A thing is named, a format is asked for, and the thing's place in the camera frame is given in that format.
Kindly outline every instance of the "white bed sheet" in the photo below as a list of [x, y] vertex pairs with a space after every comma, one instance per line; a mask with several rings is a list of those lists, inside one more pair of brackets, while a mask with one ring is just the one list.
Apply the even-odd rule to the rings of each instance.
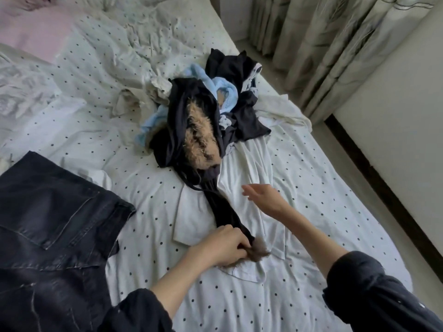
[[[174, 171], [160, 169], [154, 156], [134, 144], [139, 111], [111, 115], [120, 89], [142, 88], [151, 76], [174, 77], [191, 62], [204, 64], [211, 47], [225, 53], [237, 50], [209, 0], [170, 0], [153, 7], [146, 6], [146, 0], [71, 1], [87, 5], [89, 14], [78, 19], [57, 65], [5, 46], [0, 47], [0, 63], [26, 63], [52, 77], [64, 94], [87, 102], [69, 119], [53, 121], [58, 128], [63, 124], [63, 130], [32, 150], [70, 170], [80, 163], [91, 172], [103, 170], [112, 190], [136, 206], [136, 215], [119, 235], [120, 252], [106, 268], [116, 304], [137, 288], [149, 288], [186, 251], [172, 236], [179, 196], [187, 187]], [[261, 94], [279, 100], [262, 78], [258, 87]], [[53, 126], [45, 123], [41, 128]], [[26, 137], [38, 138], [39, 130], [26, 134], [24, 130], [20, 138], [4, 138], [0, 157], [17, 161], [23, 156]], [[396, 247], [335, 173], [309, 128], [274, 126], [266, 143], [272, 183], [285, 198], [331, 238], [377, 258], [387, 273], [412, 289]], [[215, 268], [204, 273], [180, 306], [174, 329], [349, 330], [324, 305], [325, 280], [300, 242], [288, 231], [285, 242], [285, 260], [270, 257], [274, 268], [267, 270], [263, 283], [240, 280]]]

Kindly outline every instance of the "person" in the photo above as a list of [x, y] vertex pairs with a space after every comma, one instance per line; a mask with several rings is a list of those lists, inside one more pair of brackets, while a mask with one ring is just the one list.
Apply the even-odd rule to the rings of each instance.
[[[354, 331], [443, 331], [443, 322], [374, 258], [347, 251], [293, 209], [271, 185], [243, 185], [243, 195], [296, 236], [326, 278], [326, 305]], [[240, 229], [222, 226], [189, 248], [150, 290], [130, 293], [106, 314], [99, 332], [172, 331], [172, 318], [197, 277], [246, 257]]]

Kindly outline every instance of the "rolled-up sleeve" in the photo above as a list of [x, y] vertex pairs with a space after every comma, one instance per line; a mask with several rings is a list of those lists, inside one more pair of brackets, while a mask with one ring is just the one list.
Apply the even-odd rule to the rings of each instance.
[[323, 291], [326, 305], [354, 331], [443, 331], [443, 322], [382, 265], [359, 251], [338, 259]]
[[131, 292], [111, 308], [98, 332], [170, 332], [172, 321], [157, 297], [148, 289]]

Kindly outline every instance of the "baseboard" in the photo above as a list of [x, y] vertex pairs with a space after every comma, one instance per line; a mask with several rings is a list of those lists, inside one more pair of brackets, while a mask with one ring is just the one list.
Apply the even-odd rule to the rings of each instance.
[[346, 130], [335, 116], [328, 117], [325, 124], [443, 283], [443, 256], [374, 167], [370, 165], [368, 159], [346, 133]]

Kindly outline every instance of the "pink blanket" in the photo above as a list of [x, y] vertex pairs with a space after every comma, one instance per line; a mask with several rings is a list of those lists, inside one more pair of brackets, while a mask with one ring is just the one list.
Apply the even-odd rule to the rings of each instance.
[[0, 43], [53, 63], [79, 13], [58, 0], [0, 0]]

